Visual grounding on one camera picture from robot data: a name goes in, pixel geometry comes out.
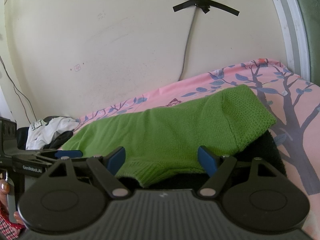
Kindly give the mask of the person's left hand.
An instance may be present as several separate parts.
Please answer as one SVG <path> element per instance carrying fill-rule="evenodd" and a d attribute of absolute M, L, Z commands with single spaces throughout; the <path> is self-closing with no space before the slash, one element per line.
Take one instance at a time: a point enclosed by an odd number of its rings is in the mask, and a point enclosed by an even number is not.
<path fill-rule="evenodd" d="M 25 229 L 25 223 L 20 216 L 15 200 L 9 202 L 9 198 L 14 197 L 11 189 L 14 184 L 10 180 L 7 170 L 3 170 L 1 175 L 1 218 L 16 230 Z"/>

